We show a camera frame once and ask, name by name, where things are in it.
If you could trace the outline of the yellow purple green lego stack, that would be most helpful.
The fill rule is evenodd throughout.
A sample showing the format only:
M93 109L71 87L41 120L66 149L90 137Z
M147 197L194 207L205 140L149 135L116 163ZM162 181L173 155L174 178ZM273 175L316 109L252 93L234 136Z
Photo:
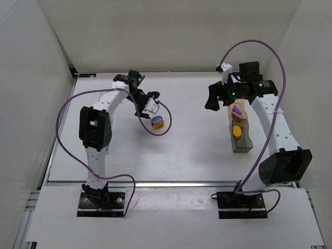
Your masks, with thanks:
M152 127L156 130L164 127L164 120L163 120L163 117L160 115L153 117L150 120L150 122L151 122Z

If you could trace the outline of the purple lego plate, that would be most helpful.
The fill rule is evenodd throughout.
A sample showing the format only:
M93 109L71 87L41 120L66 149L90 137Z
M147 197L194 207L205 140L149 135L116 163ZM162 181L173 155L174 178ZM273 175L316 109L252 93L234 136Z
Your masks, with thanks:
M241 114L242 112L241 112L241 110L238 108L238 106L237 105L234 105L233 106L233 109L232 109L232 111L233 112L237 112L237 113L239 113L239 114Z

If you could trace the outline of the yellow round lego brick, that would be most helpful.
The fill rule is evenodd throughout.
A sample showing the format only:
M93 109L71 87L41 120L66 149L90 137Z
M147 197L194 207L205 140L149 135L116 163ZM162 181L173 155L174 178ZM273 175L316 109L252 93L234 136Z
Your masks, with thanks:
M240 126L233 126L232 135L234 139L238 139L242 135L242 129Z

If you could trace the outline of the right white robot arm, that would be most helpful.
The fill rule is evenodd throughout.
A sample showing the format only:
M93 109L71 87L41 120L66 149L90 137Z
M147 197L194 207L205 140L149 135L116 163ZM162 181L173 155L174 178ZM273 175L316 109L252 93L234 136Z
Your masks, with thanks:
M263 79L258 62L241 63L239 77L233 76L232 66L228 63L217 66L216 71L222 79L209 85L205 108L218 111L219 102L230 106L235 100L247 100L259 118L269 149L269 157L258 163L251 175L240 182L236 193L257 195L274 185L301 180L312 160L312 153L301 148L293 137L279 107L281 96L274 82Z

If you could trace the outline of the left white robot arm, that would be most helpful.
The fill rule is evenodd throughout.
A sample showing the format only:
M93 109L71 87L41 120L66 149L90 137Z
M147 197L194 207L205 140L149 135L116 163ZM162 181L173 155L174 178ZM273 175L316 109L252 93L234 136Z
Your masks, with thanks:
M79 138L87 154L88 180L82 185L88 198L94 202L105 204L108 197L107 180L105 179L105 155L112 139L112 123L114 111L124 99L136 103L138 110L135 116L149 119L150 113L156 113L159 92L144 93L138 88L143 81L138 71L130 70L127 75L118 74L114 77L111 89L100 96L90 107L82 107L79 118Z

